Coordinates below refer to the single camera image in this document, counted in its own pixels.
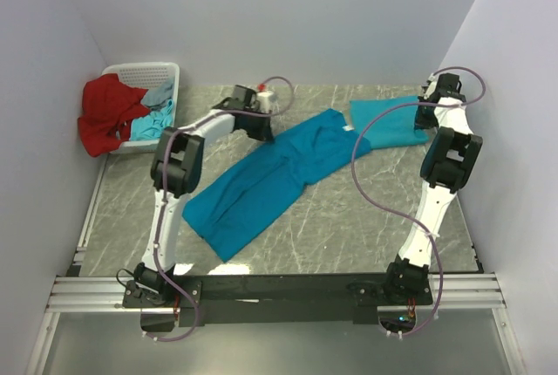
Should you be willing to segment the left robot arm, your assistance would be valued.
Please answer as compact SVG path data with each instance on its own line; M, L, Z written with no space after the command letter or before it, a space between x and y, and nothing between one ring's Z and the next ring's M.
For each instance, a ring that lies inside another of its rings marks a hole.
M163 131L151 165L155 208L146 250L133 272L134 282L153 306L169 304L174 296L170 280L181 214L201 179L205 148L235 131L252 140L274 139L270 118L277 94L259 85L254 90L235 85L232 94L208 114L188 126Z

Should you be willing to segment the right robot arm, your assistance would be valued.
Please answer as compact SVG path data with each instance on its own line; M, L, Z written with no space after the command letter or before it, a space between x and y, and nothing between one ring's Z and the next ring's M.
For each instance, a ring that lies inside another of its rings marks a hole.
M390 303L402 304L428 291L435 239L447 209L468 183L483 145L468 125L470 102L461 93L460 77L453 70L446 67L433 73L418 98L415 128L436 132L419 172L423 184L417 214L382 285Z

